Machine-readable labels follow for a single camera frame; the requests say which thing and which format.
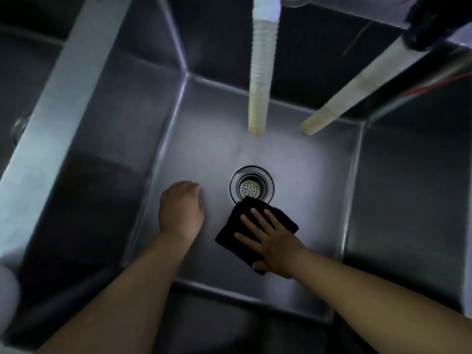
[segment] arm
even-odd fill
[[[181,182],[162,194],[161,233],[38,354],[150,353],[172,280],[204,221],[199,190]]]
[[[256,270],[293,278],[316,293],[381,354],[472,353],[472,321],[392,282],[309,251],[269,211],[272,226],[252,209],[264,231],[247,217],[261,241],[235,234],[264,257]]]

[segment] open hand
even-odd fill
[[[199,201],[200,184],[181,181],[165,190],[159,208],[159,227],[192,244],[204,222],[204,208]]]
[[[235,233],[235,237],[251,250],[264,257],[264,261],[254,262],[252,269],[274,272],[279,276],[292,278],[291,267],[294,258],[300,250],[305,249],[305,246],[292,232],[282,226],[269,210],[264,210],[264,213],[272,222],[272,226],[255,208],[251,208],[251,214],[259,221],[264,231],[253,224],[245,215],[241,215],[241,221],[261,243],[253,241],[240,233]]]

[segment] folded towel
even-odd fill
[[[244,214],[260,229],[263,229],[256,218],[251,214],[251,208],[255,208],[259,214],[265,218],[265,220],[271,224],[268,217],[264,214],[264,209],[268,209],[280,224],[284,226],[288,231],[293,234],[298,231],[298,226],[293,222],[282,210],[272,207],[264,201],[254,199],[252,197],[246,196],[241,202],[238,202],[233,208],[231,215],[226,225],[221,229],[220,233],[216,236],[215,241],[217,244],[225,247],[227,250],[233,252],[241,260],[246,262],[249,266],[252,267],[252,264],[256,261],[263,261],[264,258],[251,250],[246,245],[242,244],[235,238],[235,232],[239,232],[248,238],[260,242],[256,236],[249,230],[245,224],[241,221],[241,215]],[[256,271],[260,275],[264,275],[264,271]]]

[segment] person's left arm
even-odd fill
[[[187,181],[162,194],[157,238],[38,354],[150,353],[172,280],[204,221],[199,191]]]

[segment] person's right arm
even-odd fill
[[[324,300],[381,354],[472,353],[472,320],[392,282],[308,250],[265,211],[252,209],[264,231],[242,216],[261,241],[235,234],[264,261],[252,268],[293,278]]]

